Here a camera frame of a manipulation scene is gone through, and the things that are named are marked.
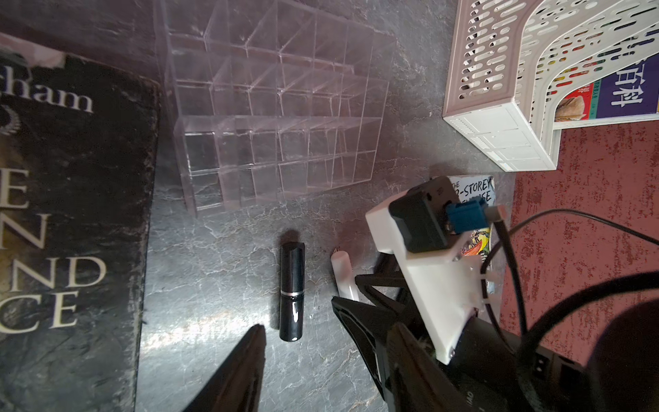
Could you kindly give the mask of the white lip balm tube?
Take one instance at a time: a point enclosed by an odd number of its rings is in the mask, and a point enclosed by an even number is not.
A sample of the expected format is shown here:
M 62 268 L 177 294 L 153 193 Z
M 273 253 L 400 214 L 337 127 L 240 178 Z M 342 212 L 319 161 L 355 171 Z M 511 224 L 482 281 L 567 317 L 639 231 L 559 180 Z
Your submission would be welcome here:
M 331 266 L 338 295 L 344 299 L 359 301 L 359 289 L 355 283 L 355 274 L 349 254 L 343 250 L 335 250 L 331 255 Z

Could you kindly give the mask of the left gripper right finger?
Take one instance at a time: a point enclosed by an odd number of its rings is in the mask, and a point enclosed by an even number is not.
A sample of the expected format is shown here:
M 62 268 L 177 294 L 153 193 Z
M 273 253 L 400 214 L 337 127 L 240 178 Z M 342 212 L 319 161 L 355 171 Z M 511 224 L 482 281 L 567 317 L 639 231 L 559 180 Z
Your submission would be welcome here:
M 463 395 L 402 323 L 387 334 L 391 411 L 462 411 Z

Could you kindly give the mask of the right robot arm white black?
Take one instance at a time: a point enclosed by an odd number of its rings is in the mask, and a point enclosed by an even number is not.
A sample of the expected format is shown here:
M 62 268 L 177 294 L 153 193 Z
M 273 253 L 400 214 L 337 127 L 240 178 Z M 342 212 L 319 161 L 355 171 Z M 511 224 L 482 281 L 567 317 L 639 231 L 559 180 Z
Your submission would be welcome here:
M 392 411 L 655 411 L 658 304 L 623 312 L 581 365 L 542 347 L 573 312 L 610 296 L 655 289 L 655 271 L 614 278 L 551 307 L 529 331 L 502 331 L 476 316 L 487 266 L 448 250 L 391 257 L 357 276 L 366 302 L 332 308 Z

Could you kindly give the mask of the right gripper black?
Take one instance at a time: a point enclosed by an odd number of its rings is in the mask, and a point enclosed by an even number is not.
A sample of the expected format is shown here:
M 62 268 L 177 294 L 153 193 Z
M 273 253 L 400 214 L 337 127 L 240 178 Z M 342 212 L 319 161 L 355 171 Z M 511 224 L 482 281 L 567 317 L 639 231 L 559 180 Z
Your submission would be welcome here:
M 395 256 L 381 253 L 375 272 L 357 275 L 354 280 L 367 302 L 336 296 L 331 301 L 332 309 L 355 342 L 379 394 L 391 402 L 388 332 L 397 322 L 408 327 L 416 338 L 425 336 L 427 329 Z

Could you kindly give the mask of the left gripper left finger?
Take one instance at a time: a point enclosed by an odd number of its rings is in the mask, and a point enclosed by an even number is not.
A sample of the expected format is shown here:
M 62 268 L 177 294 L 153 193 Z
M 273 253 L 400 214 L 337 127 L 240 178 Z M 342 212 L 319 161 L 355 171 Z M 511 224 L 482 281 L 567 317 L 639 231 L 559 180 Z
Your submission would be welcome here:
M 263 385 L 266 332 L 255 324 L 240 339 L 184 412 L 258 411 Z

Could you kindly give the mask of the black lipstick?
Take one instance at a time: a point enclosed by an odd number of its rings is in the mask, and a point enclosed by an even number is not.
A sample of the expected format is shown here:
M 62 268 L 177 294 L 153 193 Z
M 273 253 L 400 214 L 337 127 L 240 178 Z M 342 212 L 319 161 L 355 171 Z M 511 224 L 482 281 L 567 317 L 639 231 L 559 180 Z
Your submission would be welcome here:
M 287 242 L 281 246 L 279 334 L 285 342 L 297 342 L 303 335 L 305 300 L 305 244 Z

